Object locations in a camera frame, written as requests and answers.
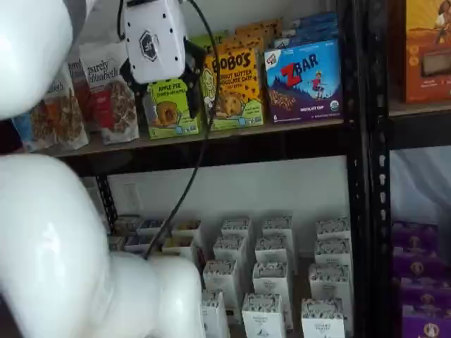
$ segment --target granola bag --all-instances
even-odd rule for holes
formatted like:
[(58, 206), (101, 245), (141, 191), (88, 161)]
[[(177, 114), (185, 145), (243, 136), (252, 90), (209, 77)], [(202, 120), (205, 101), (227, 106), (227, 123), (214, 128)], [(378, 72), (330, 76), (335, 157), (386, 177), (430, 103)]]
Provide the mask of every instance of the granola bag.
[(42, 102), (12, 121), (27, 152), (39, 151), (56, 143), (54, 129)]
[(135, 96), (120, 73), (127, 60), (125, 44), (80, 46), (80, 56), (104, 144), (137, 139)]
[(68, 57), (68, 67), (70, 77), (72, 78), (75, 97), (82, 111), (85, 127), (88, 132), (100, 131), (93, 115), (93, 107), (91, 100), (91, 91), (86, 80), (85, 71), (83, 70), (82, 61), (80, 60), (80, 52), (73, 51)]
[(51, 83), (44, 103), (56, 140), (64, 149), (78, 149), (89, 143), (67, 63)]

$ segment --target green snack box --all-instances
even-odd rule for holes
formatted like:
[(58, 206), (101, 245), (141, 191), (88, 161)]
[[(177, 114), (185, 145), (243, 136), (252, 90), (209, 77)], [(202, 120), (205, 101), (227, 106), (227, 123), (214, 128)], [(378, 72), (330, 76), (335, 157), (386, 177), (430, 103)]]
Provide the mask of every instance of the green snack box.
[(186, 91), (181, 79), (149, 83), (143, 105), (151, 139), (199, 134), (202, 114), (190, 117)]

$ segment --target purple package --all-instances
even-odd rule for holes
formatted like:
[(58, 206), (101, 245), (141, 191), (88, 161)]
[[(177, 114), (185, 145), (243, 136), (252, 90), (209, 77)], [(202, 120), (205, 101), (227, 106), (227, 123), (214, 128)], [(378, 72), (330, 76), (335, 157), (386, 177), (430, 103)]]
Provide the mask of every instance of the purple package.
[(396, 220), (392, 226), (392, 244), (403, 248), (438, 250), (438, 226)]
[(433, 278), (401, 278), (401, 303), (451, 308), (451, 281)]
[(451, 335), (451, 310), (433, 306), (402, 306), (402, 338), (440, 338)]
[(419, 253), (406, 248), (393, 248), (393, 275), (396, 277), (443, 278), (447, 266), (436, 252)]

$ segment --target white wall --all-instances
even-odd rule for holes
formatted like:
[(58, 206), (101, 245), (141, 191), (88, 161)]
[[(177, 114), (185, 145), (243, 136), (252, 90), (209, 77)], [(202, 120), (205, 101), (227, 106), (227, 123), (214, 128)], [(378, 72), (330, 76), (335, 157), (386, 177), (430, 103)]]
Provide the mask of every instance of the white wall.
[[(187, 169), (110, 176), (116, 208), (165, 218), (190, 174)], [(271, 211), (293, 212), (299, 251), (312, 255), (314, 223), (349, 214), (346, 174), (341, 156), (201, 168), (177, 219), (201, 219), (212, 240), (226, 216), (249, 215), (259, 222)], [(134, 183), (140, 205), (130, 203), (124, 188)]]

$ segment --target electrical outlet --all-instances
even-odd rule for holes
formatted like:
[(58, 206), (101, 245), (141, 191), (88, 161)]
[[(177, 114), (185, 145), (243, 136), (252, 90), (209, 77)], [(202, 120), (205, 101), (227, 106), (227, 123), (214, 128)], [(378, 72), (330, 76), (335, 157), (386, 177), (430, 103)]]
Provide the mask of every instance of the electrical outlet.
[(123, 185), (125, 200), (127, 201), (127, 210), (131, 213), (139, 213), (141, 211), (141, 200), (135, 183), (127, 183)]

